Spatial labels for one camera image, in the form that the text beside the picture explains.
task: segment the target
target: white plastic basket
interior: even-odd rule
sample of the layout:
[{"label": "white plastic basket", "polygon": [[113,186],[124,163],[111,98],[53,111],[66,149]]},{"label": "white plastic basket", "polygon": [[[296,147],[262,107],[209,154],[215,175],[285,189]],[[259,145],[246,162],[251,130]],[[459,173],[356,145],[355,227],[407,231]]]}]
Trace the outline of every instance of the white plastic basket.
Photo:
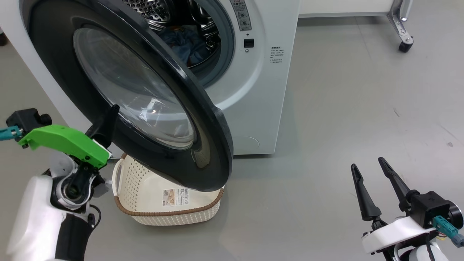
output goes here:
[{"label": "white plastic basket", "polygon": [[213,192],[186,189],[130,156],[123,156],[113,170],[116,206],[144,225],[174,226],[210,220],[219,210],[223,193],[224,188]]}]

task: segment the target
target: brown basket rim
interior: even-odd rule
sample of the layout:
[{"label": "brown basket rim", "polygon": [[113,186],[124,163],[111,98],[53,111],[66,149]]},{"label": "brown basket rim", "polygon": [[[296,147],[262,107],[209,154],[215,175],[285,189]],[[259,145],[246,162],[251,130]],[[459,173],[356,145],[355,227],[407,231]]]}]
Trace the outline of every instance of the brown basket rim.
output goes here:
[{"label": "brown basket rim", "polygon": [[[121,158],[126,159],[127,154],[124,153]],[[211,202],[210,204],[200,207],[200,208],[195,208],[195,209],[187,209],[187,210],[179,210],[179,211],[168,211],[168,212],[136,212],[136,211],[130,211],[127,208],[125,208],[122,204],[121,201],[119,200],[119,196],[115,196],[115,203],[118,209],[128,215],[131,216],[173,216],[173,215],[186,215],[186,214],[192,214],[192,213],[197,213],[201,211],[208,210],[212,207],[214,207],[222,198],[224,195],[224,189],[219,190],[219,194],[216,197],[216,199]]]}]

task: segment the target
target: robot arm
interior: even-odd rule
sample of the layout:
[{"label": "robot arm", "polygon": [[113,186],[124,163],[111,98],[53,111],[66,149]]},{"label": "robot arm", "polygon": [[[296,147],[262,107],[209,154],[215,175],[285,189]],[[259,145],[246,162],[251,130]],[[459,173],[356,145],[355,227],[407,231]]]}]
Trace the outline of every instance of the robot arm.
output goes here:
[{"label": "robot arm", "polygon": [[[94,188],[105,183],[98,171],[111,157],[107,148],[118,112],[113,106],[86,134],[51,125],[36,109],[16,111],[8,118],[3,140],[10,136],[23,148],[46,146],[62,152],[48,171],[27,185],[7,247],[12,261],[84,260],[87,241],[101,218],[89,200]],[[98,221],[91,208],[99,213]]]},{"label": "robot arm", "polygon": [[[351,165],[362,219],[372,221],[372,231],[365,232],[361,238],[364,250],[370,254],[382,253],[387,261],[448,261],[431,239],[440,232],[450,237],[456,247],[464,246],[464,237],[458,233],[464,224],[459,208],[434,191],[420,194],[410,190],[384,158],[379,158],[379,163],[390,179],[400,201],[400,210],[406,217],[391,224],[381,220],[382,212],[364,187],[361,173],[355,164]],[[399,257],[398,250],[407,247],[414,249]]]}]

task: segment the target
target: washing machine door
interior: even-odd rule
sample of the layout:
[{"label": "washing machine door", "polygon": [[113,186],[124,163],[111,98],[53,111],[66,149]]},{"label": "washing machine door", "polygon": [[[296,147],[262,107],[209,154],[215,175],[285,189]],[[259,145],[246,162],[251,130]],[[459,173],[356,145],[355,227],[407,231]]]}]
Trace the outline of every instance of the washing machine door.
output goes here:
[{"label": "washing machine door", "polygon": [[93,122],[120,106],[119,148],[185,187],[226,183],[233,148],[222,111],[142,16],[120,0],[24,5],[37,53],[80,111]]}]

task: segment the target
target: caster wheel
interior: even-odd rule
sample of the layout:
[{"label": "caster wheel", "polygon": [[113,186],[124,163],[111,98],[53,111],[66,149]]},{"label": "caster wheel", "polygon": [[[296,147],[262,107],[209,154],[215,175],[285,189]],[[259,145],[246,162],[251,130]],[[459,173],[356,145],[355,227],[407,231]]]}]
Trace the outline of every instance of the caster wheel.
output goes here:
[{"label": "caster wheel", "polygon": [[404,53],[407,53],[411,47],[412,47],[413,44],[405,44],[403,42],[400,43],[400,47],[398,48],[401,52],[404,52]]}]

